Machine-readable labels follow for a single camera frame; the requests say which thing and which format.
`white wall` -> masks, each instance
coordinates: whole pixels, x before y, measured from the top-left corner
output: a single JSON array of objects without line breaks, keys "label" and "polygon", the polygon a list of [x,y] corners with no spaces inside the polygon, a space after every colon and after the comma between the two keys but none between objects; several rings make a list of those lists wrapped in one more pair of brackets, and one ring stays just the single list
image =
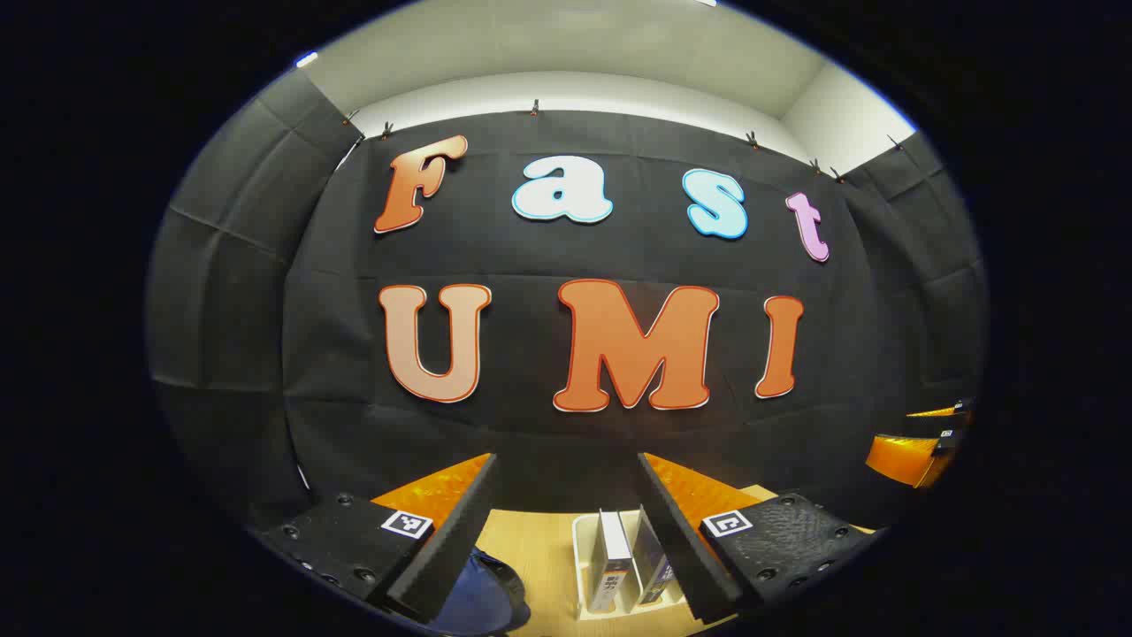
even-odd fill
[{"label": "white wall", "polygon": [[848,172],[916,131],[872,88],[841,67],[826,62],[790,106],[782,123],[824,172]]},{"label": "white wall", "polygon": [[370,104],[353,118],[367,137],[471,114],[530,110],[601,111],[667,119],[746,139],[808,162],[812,154],[778,119],[692,88],[597,72],[513,72],[458,79]]}]

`peach letter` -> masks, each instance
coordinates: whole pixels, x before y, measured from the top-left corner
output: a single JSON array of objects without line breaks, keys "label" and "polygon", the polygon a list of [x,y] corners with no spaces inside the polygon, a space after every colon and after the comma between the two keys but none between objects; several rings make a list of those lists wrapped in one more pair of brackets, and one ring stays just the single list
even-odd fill
[{"label": "peach letter", "polygon": [[794,389],[794,345],[803,310],[801,301],[790,295],[772,295],[763,302],[763,311],[771,317],[771,345],[766,370],[755,386],[758,398],[784,396]]},{"label": "peach letter", "polygon": [[471,396],[480,382],[480,310],[491,302],[491,290],[471,284],[440,290],[440,304],[448,308],[452,330],[452,367],[444,376],[421,367],[417,347],[417,310],[427,298],[417,285],[389,285],[378,294],[385,308],[389,370],[401,387],[420,398],[457,403]]},{"label": "peach letter", "polygon": [[393,167],[393,182],[389,183],[389,193],[385,199],[385,210],[374,222],[374,231],[380,234],[420,221],[424,208],[417,205],[417,188],[426,197],[435,195],[444,180],[444,157],[460,158],[466,152],[468,138],[456,135],[397,155],[389,163]]},{"label": "peach letter", "polygon": [[568,281],[558,299],[574,315],[574,337],[566,389],[555,395],[560,412],[601,412],[609,395],[601,390],[606,364],[621,405],[640,403],[661,365],[660,387],[649,395],[657,410],[692,410],[707,403],[704,387],[707,330],[719,294],[707,287],[672,290],[649,334],[641,332],[620,285],[602,278]]}]

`ceiling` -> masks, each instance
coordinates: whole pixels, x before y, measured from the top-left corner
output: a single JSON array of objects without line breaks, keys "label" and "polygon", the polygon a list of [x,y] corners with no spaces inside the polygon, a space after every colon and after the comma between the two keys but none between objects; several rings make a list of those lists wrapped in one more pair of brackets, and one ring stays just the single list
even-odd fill
[{"label": "ceiling", "polygon": [[694,0],[421,0],[303,68],[343,112],[454,79],[521,71],[628,75],[781,118],[825,63],[724,6]]}]

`ceiling light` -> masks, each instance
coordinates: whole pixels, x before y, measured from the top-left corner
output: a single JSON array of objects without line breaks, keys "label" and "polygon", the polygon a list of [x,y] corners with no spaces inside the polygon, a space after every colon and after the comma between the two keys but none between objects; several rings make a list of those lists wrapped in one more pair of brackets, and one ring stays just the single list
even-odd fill
[{"label": "ceiling light", "polygon": [[299,60],[298,62],[295,62],[294,66],[297,66],[299,68],[302,68],[302,67],[309,64],[310,62],[315,61],[317,58],[318,58],[318,53],[311,51],[311,52],[307,53],[306,55],[303,55],[301,60]]}]

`pink letter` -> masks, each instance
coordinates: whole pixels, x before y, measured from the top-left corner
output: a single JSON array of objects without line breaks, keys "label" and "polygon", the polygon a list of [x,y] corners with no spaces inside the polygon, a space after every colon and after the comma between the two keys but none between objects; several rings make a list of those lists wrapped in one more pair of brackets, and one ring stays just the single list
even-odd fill
[{"label": "pink letter", "polygon": [[794,210],[798,218],[798,233],[801,234],[801,244],[809,252],[809,258],[824,261],[830,257],[830,248],[817,238],[817,224],[822,222],[822,215],[817,208],[809,205],[809,199],[801,192],[795,192],[786,199],[786,207]]}]

